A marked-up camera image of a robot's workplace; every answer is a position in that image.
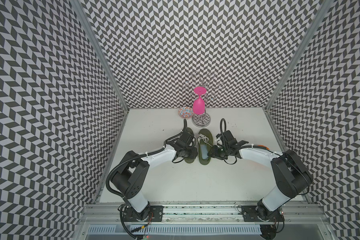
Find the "olive green shoe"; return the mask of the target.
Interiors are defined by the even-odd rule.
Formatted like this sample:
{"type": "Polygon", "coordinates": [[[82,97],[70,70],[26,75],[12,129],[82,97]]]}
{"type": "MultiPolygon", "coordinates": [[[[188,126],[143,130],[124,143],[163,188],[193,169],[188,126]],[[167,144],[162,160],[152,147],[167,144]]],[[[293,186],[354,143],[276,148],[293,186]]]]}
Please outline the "olive green shoe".
{"type": "Polygon", "coordinates": [[[208,165],[211,161],[208,153],[214,145],[212,133],[208,129],[201,129],[198,133],[197,141],[199,162],[202,165],[208,165]]]}
{"type": "Polygon", "coordinates": [[[191,135],[191,142],[189,144],[189,147],[187,149],[188,151],[188,156],[184,158],[184,161],[187,164],[191,164],[195,161],[195,158],[198,154],[197,149],[196,149],[196,140],[195,140],[195,134],[193,132],[193,130],[191,128],[187,128],[187,133],[191,135]]]}

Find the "grey-blue insole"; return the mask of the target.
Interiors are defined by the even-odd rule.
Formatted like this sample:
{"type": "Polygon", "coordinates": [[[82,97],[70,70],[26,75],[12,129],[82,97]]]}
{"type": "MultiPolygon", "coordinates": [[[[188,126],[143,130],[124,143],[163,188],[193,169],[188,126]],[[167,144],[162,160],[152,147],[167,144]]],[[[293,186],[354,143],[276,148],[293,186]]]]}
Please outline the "grey-blue insole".
{"type": "Polygon", "coordinates": [[[208,147],[207,145],[199,144],[199,160],[200,162],[209,161],[210,157],[208,155],[208,147]]]}

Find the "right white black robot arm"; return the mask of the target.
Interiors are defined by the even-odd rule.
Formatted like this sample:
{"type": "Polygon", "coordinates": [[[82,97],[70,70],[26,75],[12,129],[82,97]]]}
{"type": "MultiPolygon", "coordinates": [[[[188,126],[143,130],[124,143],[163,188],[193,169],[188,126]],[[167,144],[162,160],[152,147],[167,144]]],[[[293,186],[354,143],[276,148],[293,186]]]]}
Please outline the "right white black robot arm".
{"type": "Polygon", "coordinates": [[[220,121],[218,144],[212,146],[208,156],[226,162],[229,157],[250,160],[273,171],[276,186],[257,205],[244,207],[247,215],[252,214],[254,222],[269,222],[282,219],[281,207],[291,199],[302,194],[313,183],[313,177],[302,159],[291,150],[278,153],[265,146],[238,142],[227,130],[225,119],[220,121]]]}

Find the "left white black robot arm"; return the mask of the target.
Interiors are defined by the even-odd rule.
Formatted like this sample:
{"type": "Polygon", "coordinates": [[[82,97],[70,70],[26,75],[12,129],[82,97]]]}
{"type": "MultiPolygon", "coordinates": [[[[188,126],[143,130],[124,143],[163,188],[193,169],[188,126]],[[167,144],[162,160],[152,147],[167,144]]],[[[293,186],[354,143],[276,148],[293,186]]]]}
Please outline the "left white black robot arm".
{"type": "Polygon", "coordinates": [[[150,202],[141,192],[149,170],[167,162],[178,164],[194,160],[198,155],[195,135],[188,128],[187,120],[183,120],[183,124],[181,132],[166,139],[160,149],[143,154],[129,151],[110,170],[105,186],[125,202],[125,206],[120,207],[120,210],[127,211],[122,213],[122,218],[131,216],[134,221],[144,221],[154,216],[150,202]]]}

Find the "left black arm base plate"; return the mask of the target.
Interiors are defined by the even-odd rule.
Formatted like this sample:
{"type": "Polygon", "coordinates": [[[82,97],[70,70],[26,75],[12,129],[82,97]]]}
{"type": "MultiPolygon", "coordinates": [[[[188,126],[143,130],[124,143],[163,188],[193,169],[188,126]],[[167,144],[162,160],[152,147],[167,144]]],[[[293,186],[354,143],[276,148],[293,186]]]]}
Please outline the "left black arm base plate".
{"type": "Polygon", "coordinates": [[[125,222],[161,222],[164,207],[147,205],[140,213],[132,207],[123,209],[122,219],[125,222]]]}

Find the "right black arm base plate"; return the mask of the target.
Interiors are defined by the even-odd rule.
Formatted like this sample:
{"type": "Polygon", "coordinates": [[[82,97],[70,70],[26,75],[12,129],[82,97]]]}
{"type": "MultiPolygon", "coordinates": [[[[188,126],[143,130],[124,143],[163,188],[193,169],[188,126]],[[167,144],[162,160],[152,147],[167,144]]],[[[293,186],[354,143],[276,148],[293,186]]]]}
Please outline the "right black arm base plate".
{"type": "Polygon", "coordinates": [[[277,223],[283,222],[283,215],[279,210],[269,211],[263,206],[241,206],[245,222],[277,223]]]}

